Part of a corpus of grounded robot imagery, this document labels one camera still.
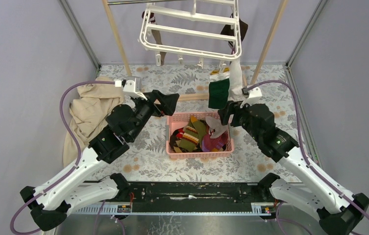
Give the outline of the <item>magenta purple-cuff sock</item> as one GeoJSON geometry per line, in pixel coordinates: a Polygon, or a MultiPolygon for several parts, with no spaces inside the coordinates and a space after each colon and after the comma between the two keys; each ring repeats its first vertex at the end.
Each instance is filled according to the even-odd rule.
{"type": "Polygon", "coordinates": [[[227,148],[228,133],[224,132],[217,138],[211,138],[210,134],[206,134],[201,143],[201,150],[203,152],[221,152],[227,148]]]}

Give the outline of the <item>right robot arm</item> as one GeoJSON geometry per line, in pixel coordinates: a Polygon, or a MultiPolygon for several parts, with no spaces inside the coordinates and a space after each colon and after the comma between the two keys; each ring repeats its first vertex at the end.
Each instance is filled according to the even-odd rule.
{"type": "Polygon", "coordinates": [[[276,126],[267,105],[229,101],[218,115],[223,125],[241,126],[265,156],[291,171],[308,188],[303,190],[269,173],[257,189],[262,201],[275,198],[295,206],[317,220],[328,235],[352,233],[369,207],[369,198],[341,186],[310,160],[301,145],[276,126]]]}

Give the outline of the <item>green sock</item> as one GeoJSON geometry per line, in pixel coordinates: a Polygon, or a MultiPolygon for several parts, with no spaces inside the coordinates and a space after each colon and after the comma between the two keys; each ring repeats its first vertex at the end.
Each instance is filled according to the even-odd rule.
{"type": "Polygon", "coordinates": [[[223,109],[228,101],[230,88],[230,71],[225,68],[223,72],[214,70],[209,75],[208,107],[211,109],[223,109]]]}

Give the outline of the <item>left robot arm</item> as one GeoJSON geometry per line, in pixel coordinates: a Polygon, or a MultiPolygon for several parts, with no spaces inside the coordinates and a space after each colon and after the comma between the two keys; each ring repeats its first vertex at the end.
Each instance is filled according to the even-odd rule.
{"type": "Polygon", "coordinates": [[[127,152],[128,144],[135,141],[150,117],[172,116],[179,97],[179,94],[153,90],[134,95],[134,107],[127,104],[115,106],[106,117],[107,125],[77,159],[46,183],[23,188],[21,197],[39,229],[54,229],[70,214],[90,204],[113,198],[125,200],[129,184],[120,173],[85,188],[81,184],[127,152]]]}

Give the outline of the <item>olive orange striped sock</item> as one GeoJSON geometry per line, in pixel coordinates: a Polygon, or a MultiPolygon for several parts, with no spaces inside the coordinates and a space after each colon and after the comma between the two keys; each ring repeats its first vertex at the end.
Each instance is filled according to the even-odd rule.
{"type": "Polygon", "coordinates": [[[184,153],[202,152],[201,143],[208,133],[206,122],[191,115],[188,124],[183,129],[184,134],[179,147],[185,149],[184,153]]]}

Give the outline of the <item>dark brown tan argyle sock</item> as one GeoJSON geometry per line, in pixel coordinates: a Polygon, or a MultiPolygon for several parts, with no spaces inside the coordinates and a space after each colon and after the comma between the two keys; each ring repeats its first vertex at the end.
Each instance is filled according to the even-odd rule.
{"type": "Polygon", "coordinates": [[[172,152],[174,153],[183,153],[185,151],[185,149],[179,147],[179,144],[181,142],[181,139],[178,140],[176,137],[175,137],[175,133],[172,133],[172,135],[170,136],[170,139],[169,139],[169,146],[172,150],[172,152]]]}

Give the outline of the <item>black red yellow argyle sock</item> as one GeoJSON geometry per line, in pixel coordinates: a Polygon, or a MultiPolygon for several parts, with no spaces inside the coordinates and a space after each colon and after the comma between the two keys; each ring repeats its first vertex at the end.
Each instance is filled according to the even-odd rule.
{"type": "Polygon", "coordinates": [[[185,133],[183,128],[177,129],[175,132],[175,137],[180,140],[183,138],[183,134],[185,133]]]}

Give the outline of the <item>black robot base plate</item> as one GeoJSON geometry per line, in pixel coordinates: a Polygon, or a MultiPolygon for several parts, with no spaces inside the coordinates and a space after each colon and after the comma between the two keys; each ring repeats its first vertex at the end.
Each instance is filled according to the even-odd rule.
{"type": "Polygon", "coordinates": [[[126,203],[133,213],[253,213],[253,206],[273,206],[269,173],[258,183],[128,182],[120,173],[109,177],[120,192],[109,202],[126,203]]]}

